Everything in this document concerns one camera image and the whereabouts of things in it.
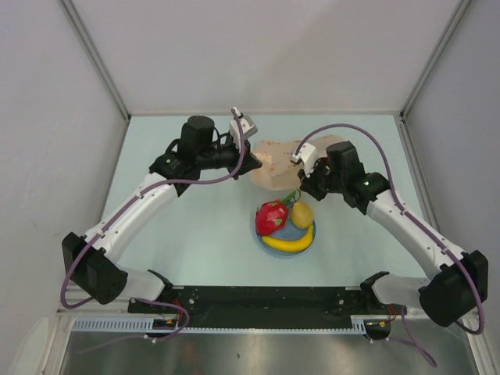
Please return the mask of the yellow fake lemon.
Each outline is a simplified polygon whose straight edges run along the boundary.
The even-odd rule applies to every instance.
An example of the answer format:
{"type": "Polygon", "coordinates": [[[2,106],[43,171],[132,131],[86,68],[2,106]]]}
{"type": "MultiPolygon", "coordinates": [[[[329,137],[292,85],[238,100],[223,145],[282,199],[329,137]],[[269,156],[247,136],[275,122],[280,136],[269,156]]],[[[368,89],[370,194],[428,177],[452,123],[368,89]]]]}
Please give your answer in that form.
{"type": "Polygon", "coordinates": [[[314,221],[312,209],[304,202],[296,202],[292,206],[291,221],[299,229],[307,229],[314,221]]]}

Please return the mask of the translucent orange plastic bag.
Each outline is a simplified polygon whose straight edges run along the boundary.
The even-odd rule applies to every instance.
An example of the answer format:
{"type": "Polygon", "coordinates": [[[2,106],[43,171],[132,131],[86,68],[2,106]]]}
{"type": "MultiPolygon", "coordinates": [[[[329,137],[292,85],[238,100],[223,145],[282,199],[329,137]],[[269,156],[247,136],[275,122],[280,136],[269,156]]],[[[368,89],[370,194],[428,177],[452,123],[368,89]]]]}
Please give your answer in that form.
{"type": "Polygon", "coordinates": [[[300,185],[298,171],[303,163],[294,164],[291,157],[300,141],[260,141],[253,154],[262,163],[262,167],[250,173],[251,182],[268,191],[289,191],[300,185]]]}

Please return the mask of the red fake dragon fruit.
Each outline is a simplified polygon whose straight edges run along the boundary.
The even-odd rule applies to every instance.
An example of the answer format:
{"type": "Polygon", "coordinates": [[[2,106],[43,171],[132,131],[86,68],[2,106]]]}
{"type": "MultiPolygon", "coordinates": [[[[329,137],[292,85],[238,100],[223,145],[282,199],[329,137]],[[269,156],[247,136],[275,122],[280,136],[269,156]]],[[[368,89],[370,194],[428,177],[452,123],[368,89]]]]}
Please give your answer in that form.
{"type": "Polygon", "coordinates": [[[270,236],[284,228],[289,209],[301,198],[300,190],[294,190],[284,198],[263,203],[255,213],[255,231],[259,236],[270,236]]]}

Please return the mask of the yellow fake banana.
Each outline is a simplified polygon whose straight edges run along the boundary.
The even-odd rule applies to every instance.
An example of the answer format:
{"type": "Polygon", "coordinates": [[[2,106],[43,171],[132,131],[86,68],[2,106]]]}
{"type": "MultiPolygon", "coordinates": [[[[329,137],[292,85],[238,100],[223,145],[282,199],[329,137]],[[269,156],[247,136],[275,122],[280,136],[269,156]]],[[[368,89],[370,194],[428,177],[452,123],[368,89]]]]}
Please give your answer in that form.
{"type": "Polygon", "coordinates": [[[303,252],[312,244],[315,230],[316,226],[313,223],[305,230],[303,236],[296,240],[284,240],[270,236],[262,236],[261,239],[263,244],[280,252],[303,252]]]}

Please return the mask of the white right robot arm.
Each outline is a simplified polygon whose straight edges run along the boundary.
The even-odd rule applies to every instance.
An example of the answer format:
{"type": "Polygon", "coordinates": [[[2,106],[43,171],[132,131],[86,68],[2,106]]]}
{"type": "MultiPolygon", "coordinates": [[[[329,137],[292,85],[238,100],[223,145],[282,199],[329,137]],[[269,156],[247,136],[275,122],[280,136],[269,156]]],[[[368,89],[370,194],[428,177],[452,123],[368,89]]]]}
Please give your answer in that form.
{"type": "Polygon", "coordinates": [[[385,176],[365,171],[349,141],[328,146],[324,157],[303,142],[292,152],[291,161],[302,164],[301,191],[317,201],[340,194],[349,206],[390,233],[424,271],[422,278],[382,271],[363,281],[360,303],[368,313],[379,313],[390,304],[418,308],[437,325],[448,327],[475,309],[479,325],[484,325],[488,260],[481,252],[466,252],[421,221],[385,176]]]}

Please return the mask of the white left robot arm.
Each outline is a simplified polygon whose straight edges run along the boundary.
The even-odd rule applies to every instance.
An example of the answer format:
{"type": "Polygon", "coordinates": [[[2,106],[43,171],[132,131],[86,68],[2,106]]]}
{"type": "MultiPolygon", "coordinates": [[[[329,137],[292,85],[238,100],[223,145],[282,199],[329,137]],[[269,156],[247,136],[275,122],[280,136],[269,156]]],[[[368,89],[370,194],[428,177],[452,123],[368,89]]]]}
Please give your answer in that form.
{"type": "Polygon", "coordinates": [[[191,185],[236,180],[262,166],[248,140],[257,133],[257,126],[237,108],[232,108],[231,113],[233,118],[224,134],[207,116],[189,117],[179,138],[155,159],[143,181],[118,209],[85,234],[71,232],[63,238],[66,276],[59,298],[65,308],[83,305],[66,300],[70,282],[86,292],[89,301],[101,305],[118,298],[145,300],[158,313],[172,305],[173,294],[161,274],[127,270],[117,263],[148,221],[191,185]]]}

